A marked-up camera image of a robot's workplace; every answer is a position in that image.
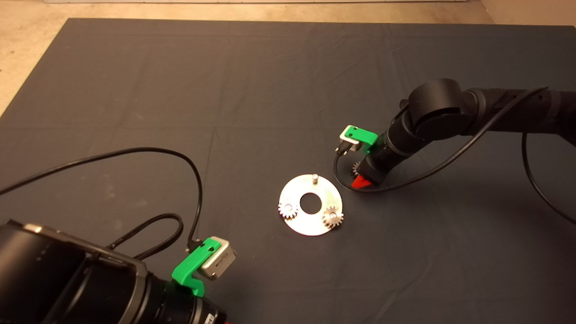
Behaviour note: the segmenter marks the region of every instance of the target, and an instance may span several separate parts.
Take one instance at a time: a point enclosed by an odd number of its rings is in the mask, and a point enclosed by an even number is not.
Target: concrete floor
[[[69,17],[576,25],[576,1],[58,5],[0,0],[0,115]]]

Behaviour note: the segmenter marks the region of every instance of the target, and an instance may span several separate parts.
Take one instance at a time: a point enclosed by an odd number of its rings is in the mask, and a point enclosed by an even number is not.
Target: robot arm
[[[408,100],[400,102],[401,111],[392,119],[388,131],[372,143],[365,142],[367,155],[356,171],[369,183],[379,185],[392,168],[430,142],[476,134],[524,92],[476,88],[462,91],[451,79],[424,83],[412,91]],[[352,149],[356,150],[359,144],[348,137],[352,135],[349,129],[340,139],[355,144]],[[576,92],[539,91],[519,102],[490,130],[558,134],[576,146]]]

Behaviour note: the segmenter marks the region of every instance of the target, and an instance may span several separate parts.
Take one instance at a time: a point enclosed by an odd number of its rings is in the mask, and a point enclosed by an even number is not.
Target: silver gear
[[[278,212],[284,219],[293,219],[300,211],[300,206],[291,202],[281,202],[278,204]]]
[[[322,222],[330,229],[340,226],[342,221],[344,221],[344,214],[338,211],[336,207],[326,208],[322,215]]]
[[[360,166],[360,161],[354,163],[352,165],[352,176],[356,177],[359,176],[360,174],[358,173],[358,167]]]

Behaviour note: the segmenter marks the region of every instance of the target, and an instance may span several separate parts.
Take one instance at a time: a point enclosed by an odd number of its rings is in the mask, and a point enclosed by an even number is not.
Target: metal disc
[[[320,210],[315,214],[308,214],[300,209],[294,218],[284,219],[284,222],[302,235],[317,236],[327,233],[330,227],[322,222],[322,215],[329,207],[335,207],[342,212],[340,192],[328,179],[316,174],[305,174],[297,176],[284,186],[280,193],[280,202],[296,206],[305,194],[316,194],[320,198]]]

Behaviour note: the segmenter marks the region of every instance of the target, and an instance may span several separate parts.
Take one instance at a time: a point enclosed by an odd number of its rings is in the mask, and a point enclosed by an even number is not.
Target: green mount
[[[376,142],[378,134],[372,133],[356,126],[350,126],[345,132],[346,137],[357,140],[364,144],[364,153],[370,153],[370,148]]]
[[[221,245],[220,242],[207,238],[204,244],[197,247],[184,261],[174,268],[172,279],[180,285],[190,288],[194,296],[203,297],[205,293],[204,283],[200,279],[192,277],[192,275]]]

